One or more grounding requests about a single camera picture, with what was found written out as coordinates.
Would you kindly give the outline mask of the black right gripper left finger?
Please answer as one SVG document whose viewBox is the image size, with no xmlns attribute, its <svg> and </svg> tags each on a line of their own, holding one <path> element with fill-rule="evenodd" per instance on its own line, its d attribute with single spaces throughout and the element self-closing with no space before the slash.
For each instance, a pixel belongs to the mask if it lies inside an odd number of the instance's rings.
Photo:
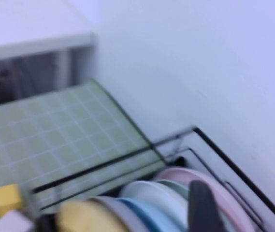
<svg viewBox="0 0 275 232">
<path fill-rule="evenodd" d="M 188 230 L 190 232 L 223 232 L 217 203 L 209 186 L 198 180 L 189 184 Z"/>
</svg>

